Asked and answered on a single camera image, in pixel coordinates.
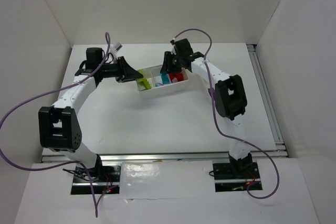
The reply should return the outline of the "red lego cluster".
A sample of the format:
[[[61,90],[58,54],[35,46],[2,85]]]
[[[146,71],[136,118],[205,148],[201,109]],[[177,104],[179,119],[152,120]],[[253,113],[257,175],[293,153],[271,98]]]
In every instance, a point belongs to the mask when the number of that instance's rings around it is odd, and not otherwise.
[[[169,73],[169,78],[171,83],[184,81],[184,76],[182,73]]]

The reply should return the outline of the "teal long lego brick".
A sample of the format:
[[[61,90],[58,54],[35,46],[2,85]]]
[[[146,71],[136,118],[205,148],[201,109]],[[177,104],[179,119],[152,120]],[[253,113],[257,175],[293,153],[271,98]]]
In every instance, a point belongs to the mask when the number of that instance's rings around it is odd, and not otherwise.
[[[169,83],[170,83],[170,80],[169,80],[168,75],[166,75],[166,74],[162,74],[162,75],[161,75],[161,78],[162,78],[162,83],[163,83],[163,84],[169,84]]]

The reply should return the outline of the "green and teal lego stack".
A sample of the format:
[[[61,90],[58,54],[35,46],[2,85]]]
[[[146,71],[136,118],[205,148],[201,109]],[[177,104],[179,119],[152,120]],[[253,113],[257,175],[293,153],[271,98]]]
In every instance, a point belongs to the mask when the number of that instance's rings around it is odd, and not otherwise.
[[[143,70],[139,69],[138,72],[141,75],[143,75],[142,78],[139,78],[139,79],[136,80],[137,85],[139,86],[139,90],[140,91],[144,91],[144,90],[150,90],[150,89],[152,89],[152,86],[151,86],[149,80],[144,77]]]

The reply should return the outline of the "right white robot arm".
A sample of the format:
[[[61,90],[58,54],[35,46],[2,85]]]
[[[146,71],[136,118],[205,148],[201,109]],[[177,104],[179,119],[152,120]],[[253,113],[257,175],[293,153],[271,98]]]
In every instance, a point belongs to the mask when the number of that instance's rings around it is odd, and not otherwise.
[[[188,39],[171,40],[171,51],[164,53],[161,73],[177,74],[182,69],[208,81],[214,115],[223,120],[229,144],[229,164],[236,175],[252,165],[250,149],[245,142],[247,135],[243,124],[247,97],[242,78],[230,75],[209,62],[201,52],[194,52]]]

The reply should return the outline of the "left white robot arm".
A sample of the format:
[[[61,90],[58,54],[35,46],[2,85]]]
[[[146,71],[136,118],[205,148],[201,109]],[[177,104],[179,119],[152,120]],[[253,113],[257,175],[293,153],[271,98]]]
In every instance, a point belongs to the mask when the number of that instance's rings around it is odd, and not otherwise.
[[[143,78],[123,56],[116,57],[117,50],[91,47],[86,59],[75,73],[70,88],[51,106],[43,106],[38,112],[40,144],[53,152],[60,152],[71,161],[83,164],[93,177],[103,173],[101,157],[82,142],[83,134],[77,115],[100,82],[115,78],[124,83]]]

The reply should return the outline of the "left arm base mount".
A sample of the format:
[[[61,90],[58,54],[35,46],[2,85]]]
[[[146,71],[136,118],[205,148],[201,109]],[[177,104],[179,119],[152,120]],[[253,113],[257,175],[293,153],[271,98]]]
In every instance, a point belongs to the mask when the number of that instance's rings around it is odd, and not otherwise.
[[[83,167],[74,169],[62,169],[64,172],[72,175],[71,194],[72,195],[89,195],[91,186],[87,173]],[[120,192],[120,175],[121,165],[102,166],[100,174],[90,172],[92,179],[93,191],[95,194],[102,193],[113,195]]]

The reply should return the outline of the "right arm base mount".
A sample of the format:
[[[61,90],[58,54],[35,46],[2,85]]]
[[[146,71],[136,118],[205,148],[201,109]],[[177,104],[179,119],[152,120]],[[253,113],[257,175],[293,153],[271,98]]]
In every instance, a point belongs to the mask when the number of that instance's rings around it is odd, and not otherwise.
[[[258,165],[253,162],[245,171],[235,174],[229,163],[213,163],[213,169],[208,172],[213,177],[216,192],[234,192],[249,190],[262,190],[262,183]]]

